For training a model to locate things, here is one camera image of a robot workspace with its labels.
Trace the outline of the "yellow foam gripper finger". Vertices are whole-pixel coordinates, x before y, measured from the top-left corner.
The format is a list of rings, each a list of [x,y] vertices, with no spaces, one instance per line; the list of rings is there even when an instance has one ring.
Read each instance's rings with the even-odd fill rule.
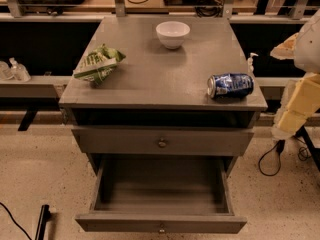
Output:
[[[320,74],[306,73],[298,81],[289,80],[280,104],[272,135],[275,139],[286,140],[295,135],[320,108]]]

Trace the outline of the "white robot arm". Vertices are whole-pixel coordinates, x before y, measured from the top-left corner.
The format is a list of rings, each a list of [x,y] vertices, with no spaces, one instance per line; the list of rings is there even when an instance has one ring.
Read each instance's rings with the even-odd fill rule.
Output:
[[[274,118],[272,135],[286,140],[320,108],[320,10],[270,55],[279,60],[293,59],[295,67],[306,72],[297,82],[288,83]]]

